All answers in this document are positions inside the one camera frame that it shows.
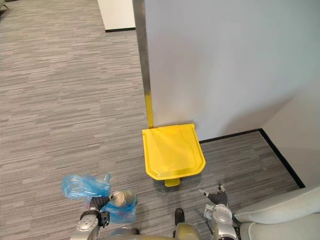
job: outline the plastic bag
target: plastic bag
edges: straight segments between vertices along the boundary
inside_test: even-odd
[[[62,191],[67,198],[78,200],[84,197],[106,197],[110,193],[110,174],[104,180],[90,175],[69,175],[63,179]]]
[[[137,205],[137,200],[135,201],[135,204],[125,207],[115,206],[112,202],[110,202],[104,205],[101,211],[110,212],[110,222],[113,224],[134,223],[137,220]]]
[[[84,199],[84,206],[88,209],[92,197],[106,197],[110,194],[110,175],[104,180],[90,175],[68,175],[63,179],[62,192],[72,200]],[[138,200],[125,207],[115,206],[112,201],[102,207],[101,212],[110,212],[110,222],[114,224],[134,223],[137,220],[136,209]]]

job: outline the gray carpet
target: gray carpet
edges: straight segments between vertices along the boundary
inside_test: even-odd
[[[171,236],[175,208],[203,239],[207,199],[225,184],[236,210],[297,185],[258,132],[202,144],[202,174],[166,189],[144,167],[147,127],[135,31],[105,33],[95,0],[8,2],[1,16],[0,238],[67,240],[82,201],[66,199],[68,174],[112,176],[140,205],[133,227]],[[106,236],[118,225],[101,231]]]

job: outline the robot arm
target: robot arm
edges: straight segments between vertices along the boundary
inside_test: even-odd
[[[207,204],[204,210],[204,217],[211,219],[211,231],[213,240],[238,240],[233,227],[232,212],[228,208],[228,197],[223,185],[219,186],[217,193],[208,193],[199,189],[207,196],[213,205]]]
[[[109,197],[93,197],[88,211],[82,213],[80,221],[70,240],[94,240],[98,237],[100,227],[109,224],[109,212],[100,209],[110,201]]]

